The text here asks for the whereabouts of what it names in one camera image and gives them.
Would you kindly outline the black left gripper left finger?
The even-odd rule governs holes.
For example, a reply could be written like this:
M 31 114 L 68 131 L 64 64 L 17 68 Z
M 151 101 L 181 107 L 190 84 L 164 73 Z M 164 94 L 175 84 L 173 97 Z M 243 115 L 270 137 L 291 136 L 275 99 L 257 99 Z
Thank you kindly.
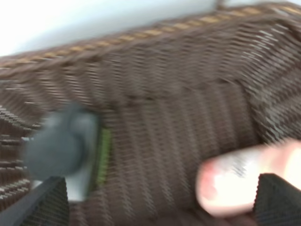
M 51 177 L 0 213 L 2 226 L 67 226 L 65 178 Z

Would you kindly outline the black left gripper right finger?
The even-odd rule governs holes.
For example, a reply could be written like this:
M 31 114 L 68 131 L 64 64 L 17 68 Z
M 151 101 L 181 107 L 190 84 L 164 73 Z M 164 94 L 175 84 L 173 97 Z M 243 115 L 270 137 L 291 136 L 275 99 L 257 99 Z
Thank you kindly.
M 275 174 L 261 174 L 253 212 L 259 226 L 299 226 L 301 191 Z

